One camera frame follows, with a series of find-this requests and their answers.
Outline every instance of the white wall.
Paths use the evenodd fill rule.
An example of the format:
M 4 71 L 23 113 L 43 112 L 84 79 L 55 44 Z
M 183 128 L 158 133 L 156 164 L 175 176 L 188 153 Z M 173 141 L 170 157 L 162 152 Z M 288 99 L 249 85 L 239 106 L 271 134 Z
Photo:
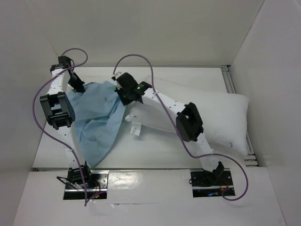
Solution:
M 54 49 L 88 66 L 139 53 L 154 65 L 229 65 L 263 0 L 28 0 Z M 78 54 L 71 55 L 77 62 Z M 144 64 L 131 58 L 126 65 Z
M 32 97 L 57 59 L 25 1 L 2 1 L 0 29 L 0 224 L 9 226 L 41 137 L 32 119 Z
M 287 225 L 299 226 L 301 7 L 295 0 L 265 0 L 231 74 L 237 92 L 250 97 L 251 141 Z

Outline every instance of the blue cloth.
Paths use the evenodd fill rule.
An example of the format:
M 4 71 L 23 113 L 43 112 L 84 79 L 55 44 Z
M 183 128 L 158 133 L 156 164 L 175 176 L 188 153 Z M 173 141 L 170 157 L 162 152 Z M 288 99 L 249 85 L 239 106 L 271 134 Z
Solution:
M 125 106 L 112 83 L 89 83 L 84 93 L 67 96 L 75 111 L 73 126 L 79 151 L 90 167 L 95 167 L 110 151 L 120 128 Z

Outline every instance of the white panel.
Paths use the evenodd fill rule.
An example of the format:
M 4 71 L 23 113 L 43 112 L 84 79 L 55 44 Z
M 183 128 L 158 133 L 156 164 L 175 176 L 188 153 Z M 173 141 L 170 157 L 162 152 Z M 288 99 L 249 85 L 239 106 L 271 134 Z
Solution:
M 266 0 L 231 67 L 250 97 L 248 131 L 289 226 L 301 222 L 301 7 Z
M 231 169 L 236 194 L 245 188 L 238 167 Z M 143 170 L 109 174 L 108 199 L 63 201 L 67 172 L 30 173 L 14 226 L 285 226 L 266 168 L 247 168 L 246 196 L 193 198 L 189 170 Z
M 78 76 L 85 82 L 103 82 L 111 79 L 113 68 L 111 67 L 83 67 L 75 69 Z M 149 78 L 150 69 L 148 67 L 121 67 L 118 70 L 129 72 L 138 82 Z M 185 95 L 185 89 L 189 87 L 198 88 L 205 91 L 226 92 L 222 72 L 220 68 L 154 68 L 157 78 L 166 79 L 184 85 L 181 100 L 189 102 L 194 96 Z M 177 96 L 172 88 L 165 87 L 161 90 L 173 97 Z M 136 137 L 130 134 L 130 123 L 123 123 L 116 142 L 110 153 L 97 166 L 98 168 L 200 168 L 198 159 L 189 157 L 183 149 L 181 142 L 176 134 L 158 131 L 143 127 L 141 135 Z M 55 130 L 46 125 L 46 130 L 58 139 L 61 139 Z M 236 151 L 225 150 L 220 146 L 213 147 L 217 151 L 232 153 L 243 159 Z M 35 168 L 67 168 L 68 159 L 66 158 L 63 146 L 43 134 L 38 152 L 33 164 Z
M 56 52 L 81 47 L 88 66 L 129 53 L 154 65 L 229 65 L 263 0 L 28 0 Z M 72 55 L 79 62 L 83 59 Z M 132 58 L 127 65 L 145 65 Z
M 8 226 L 41 136 L 32 119 L 32 98 L 50 76 L 56 54 L 23 0 L 1 2 L 0 27 L 0 224 Z

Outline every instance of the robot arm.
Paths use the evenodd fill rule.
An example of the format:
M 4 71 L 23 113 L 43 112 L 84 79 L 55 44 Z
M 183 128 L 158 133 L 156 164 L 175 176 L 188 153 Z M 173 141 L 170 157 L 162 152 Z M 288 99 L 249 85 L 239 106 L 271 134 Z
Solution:
M 142 82 L 138 84 L 134 78 L 124 73 L 118 78 L 113 77 L 117 81 L 116 92 L 118 93 L 122 103 L 127 105 L 133 101 L 138 101 L 142 104 L 152 106 L 160 111 L 165 112 L 162 104 L 157 98 L 157 93 L 154 93 L 151 85 Z M 203 122 L 198 113 L 197 107 L 193 103 L 185 105 L 175 101 L 160 93 L 160 98 L 166 106 L 171 118 L 176 122 L 176 127 L 180 136 L 185 142 L 193 141 L 198 146 L 198 155 L 211 154 L 213 150 L 208 144 Z M 215 170 L 222 173 L 223 165 L 215 156 L 200 158 L 204 170 L 213 172 Z
M 71 66 L 71 59 L 66 56 L 58 58 L 59 63 L 52 65 L 52 77 Z M 73 70 L 67 70 L 53 80 L 46 95 L 40 97 L 40 103 L 49 125 L 55 128 L 61 139 L 76 151 L 75 141 L 71 133 L 71 124 L 75 121 L 75 113 L 66 95 L 67 86 L 70 85 L 76 92 L 85 92 L 84 82 Z M 65 148 L 69 167 L 76 168 L 77 162 L 69 149 Z

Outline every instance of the white cushion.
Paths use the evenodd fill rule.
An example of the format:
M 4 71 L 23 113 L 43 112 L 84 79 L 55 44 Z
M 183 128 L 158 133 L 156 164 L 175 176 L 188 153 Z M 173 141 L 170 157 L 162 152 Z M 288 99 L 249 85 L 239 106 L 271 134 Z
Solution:
M 204 133 L 209 143 L 226 145 L 247 155 L 246 113 L 249 99 L 239 94 L 205 92 L 173 82 L 155 79 L 159 93 L 179 102 L 193 102 L 203 121 Z M 141 103 L 134 103 L 131 115 L 137 115 L 144 126 L 174 131 L 167 115 L 158 109 Z

